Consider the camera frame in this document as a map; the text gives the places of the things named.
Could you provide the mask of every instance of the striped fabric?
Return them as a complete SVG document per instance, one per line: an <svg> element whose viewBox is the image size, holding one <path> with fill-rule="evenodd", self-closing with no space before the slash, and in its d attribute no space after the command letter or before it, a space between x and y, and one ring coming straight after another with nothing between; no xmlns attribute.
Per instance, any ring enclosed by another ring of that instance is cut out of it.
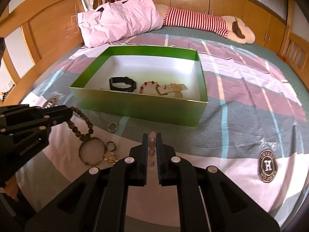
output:
<svg viewBox="0 0 309 232"><path fill-rule="evenodd" d="M210 31L223 37L228 35L227 24L221 17L184 9L169 8L163 20L163 25Z"/></svg>

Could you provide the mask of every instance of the black watch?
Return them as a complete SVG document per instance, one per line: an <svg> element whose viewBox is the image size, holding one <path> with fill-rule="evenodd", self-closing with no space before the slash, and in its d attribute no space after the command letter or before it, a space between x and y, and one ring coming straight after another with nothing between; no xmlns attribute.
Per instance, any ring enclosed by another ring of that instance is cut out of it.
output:
<svg viewBox="0 0 309 232"><path fill-rule="evenodd" d="M119 88L116 86L113 86L115 83L125 83L127 85L130 85L130 87L126 88ZM117 90L117 91L126 91L126 92L134 92L136 89L136 82L128 77L113 77L109 79L109 88L111 90Z"/></svg>

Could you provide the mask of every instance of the wooden headboard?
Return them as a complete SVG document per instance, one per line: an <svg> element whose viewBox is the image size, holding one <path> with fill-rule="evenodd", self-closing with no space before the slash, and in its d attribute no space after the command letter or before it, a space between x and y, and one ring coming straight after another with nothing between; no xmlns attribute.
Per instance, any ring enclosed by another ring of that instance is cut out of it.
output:
<svg viewBox="0 0 309 232"><path fill-rule="evenodd" d="M94 8L101 4L95 0ZM18 104L46 69L83 42L77 24L77 13L83 11L81 0L26 0L1 17L0 36L5 38L21 27L34 66L20 78L5 50L4 65L15 86L0 106Z"/></svg>
<svg viewBox="0 0 309 232"><path fill-rule="evenodd" d="M294 33L290 33L288 39L282 57L309 91L309 42Z"/></svg>

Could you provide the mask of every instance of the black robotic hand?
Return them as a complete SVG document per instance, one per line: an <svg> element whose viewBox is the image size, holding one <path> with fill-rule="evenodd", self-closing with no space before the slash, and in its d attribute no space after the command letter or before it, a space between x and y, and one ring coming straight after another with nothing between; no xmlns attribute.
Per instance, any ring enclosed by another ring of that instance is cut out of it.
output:
<svg viewBox="0 0 309 232"><path fill-rule="evenodd" d="M51 127L69 120L72 114L65 105L0 107L0 187L49 144Z"/></svg>

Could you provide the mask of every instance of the pillow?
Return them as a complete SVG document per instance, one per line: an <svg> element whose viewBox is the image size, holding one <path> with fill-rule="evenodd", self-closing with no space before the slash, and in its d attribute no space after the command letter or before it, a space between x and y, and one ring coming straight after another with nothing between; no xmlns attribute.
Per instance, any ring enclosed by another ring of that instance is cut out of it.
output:
<svg viewBox="0 0 309 232"><path fill-rule="evenodd" d="M97 47L162 27L163 19L152 0L123 1L108 2L95 11L77 14L78 26L87 47Z"/></svg>

